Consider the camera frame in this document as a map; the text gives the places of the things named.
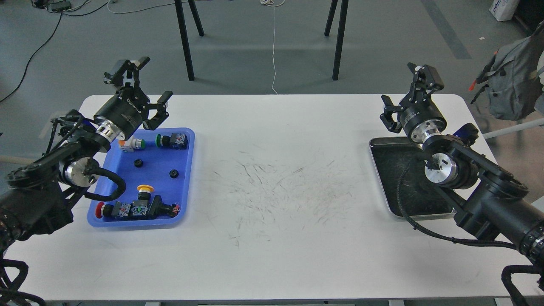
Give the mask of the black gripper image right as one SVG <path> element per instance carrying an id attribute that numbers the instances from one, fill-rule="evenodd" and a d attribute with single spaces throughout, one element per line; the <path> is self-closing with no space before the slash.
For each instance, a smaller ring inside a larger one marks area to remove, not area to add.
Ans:
<path id="1" fill-rule="evenodd" d="M 408 138 L 415 143 L 424 143 L 429 137 L 441 134 L 447 122 L 432 101 L 431 95 L 445 88 L 445 84 L 436 68 L 430 65 L 407 64 L 413 75 L 407 93 L 407 107 L 394 105 L 391 98 L 381 95 L 384 104 L 380 120 L 389 132 L 400 133 L 404 129 Z M 393 119 L 399 113 L 399 122 Z"/>

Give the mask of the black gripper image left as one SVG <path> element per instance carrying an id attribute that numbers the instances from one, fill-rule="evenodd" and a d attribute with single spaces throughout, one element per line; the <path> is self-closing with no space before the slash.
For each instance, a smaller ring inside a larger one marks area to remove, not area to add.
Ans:
<path id="1" fill-rule="evenodd" d="M 103 82 L 112 85 L 117 92 L 94 115 L 94 122 L 105 121 L 115 125 L 120 138 L 127 140 L 142 124 L 146 130 L 157 129 L 169 117 L 168 101 L 172 91 L 165 91 L 156 103 L 150 103 L 147 95 L 140 89 L 139 72 L 151 60 L 142 57 L 138 60 L 119 60 L 112 72 L 105 72 Z M 149 112 L 155 110 L 152 118 Z"/>

